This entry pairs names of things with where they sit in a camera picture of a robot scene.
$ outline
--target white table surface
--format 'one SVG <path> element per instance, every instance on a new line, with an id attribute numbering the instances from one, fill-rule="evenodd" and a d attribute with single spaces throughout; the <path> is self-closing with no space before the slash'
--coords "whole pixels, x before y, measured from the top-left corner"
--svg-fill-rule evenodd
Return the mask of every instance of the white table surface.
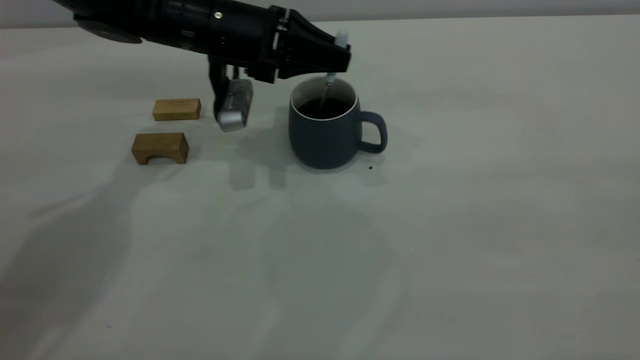
<path id="1" fill-rule="evenodd" d="M 0 31 L 0 359 L 640 359 L 640 16 L 319 26 L 389 131 L 331 172 L 287 141 L 304 77 L 225 134 L 205 56 Z"/>

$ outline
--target dark liquid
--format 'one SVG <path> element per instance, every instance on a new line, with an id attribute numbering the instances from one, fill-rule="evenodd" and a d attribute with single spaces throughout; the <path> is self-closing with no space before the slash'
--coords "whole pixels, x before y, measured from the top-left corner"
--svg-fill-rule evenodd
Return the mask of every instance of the dark liquid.
<path id="1" fill-rule="evenodd" d="M 331 119 L 345 114 L 352 105 L 336 99 L 327 99 L 322 104 L 322 99 L 315 99 L 300 106 L 298 111 L 313 119 Z"/>

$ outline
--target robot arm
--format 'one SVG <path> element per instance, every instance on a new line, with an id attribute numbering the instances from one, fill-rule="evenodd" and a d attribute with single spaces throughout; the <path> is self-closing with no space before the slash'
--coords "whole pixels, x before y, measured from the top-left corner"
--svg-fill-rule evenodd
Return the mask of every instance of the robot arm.
<path id="1" fill-rule="evenodd" d="M 132 44 L 144 38 L 208 55 L 214 114 L 223 129 L 219 114 L 230 90 L 227 65 L 273 83 L 312 72 L 345 72 L 351 59 L 349 46 L 334 45 L 335 37 L 297 11 L 277 6 L 231 0 L 55 1 L 73 11 L 81 28 L 100 37 Z"/>

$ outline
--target mug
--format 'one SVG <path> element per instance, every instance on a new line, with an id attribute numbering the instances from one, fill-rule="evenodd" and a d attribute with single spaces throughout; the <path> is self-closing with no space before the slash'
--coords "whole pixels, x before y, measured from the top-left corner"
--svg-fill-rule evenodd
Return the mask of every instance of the mug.
<path id="1" fill-rule="evenodd" d="M 358 94 L 349 83 L 336 79 L 326 93 L 326 100 L 349 106 L 341 115 L 330 119 L 315 119 L 299 109 L 319 101 L 326 89 L 326 78 L 319 76 L 300 83 L 289 100 L 289 142 L 293 152 L 304 164 L 318 169 L 337 168 L 353 159 L 358 150 L 379 154 L 387 147 L 387 126 L 384 119 L 360 111 Z M 362 122 L 374 124 L 380 132 L 380 144 L 362 141 Z"/>

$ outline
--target rectangular wooden block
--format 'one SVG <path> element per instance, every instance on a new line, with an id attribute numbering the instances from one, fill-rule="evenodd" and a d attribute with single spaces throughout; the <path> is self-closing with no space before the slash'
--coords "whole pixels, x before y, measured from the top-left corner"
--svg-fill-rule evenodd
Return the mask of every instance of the rectangular wooden block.
<path id="1" fill-rule="evenodd" d="M 171 158 L 184 164 L 189 144 L 183 133 L 137 134 L 131 152 L 140 165 L 149 163 L 150 158 Z"/>
<path id="2" fill-rule="evenodd" d="M 154 119 L 197 120 L 200 118 L 200 99 L 168 99 L 156 100 Z"/>

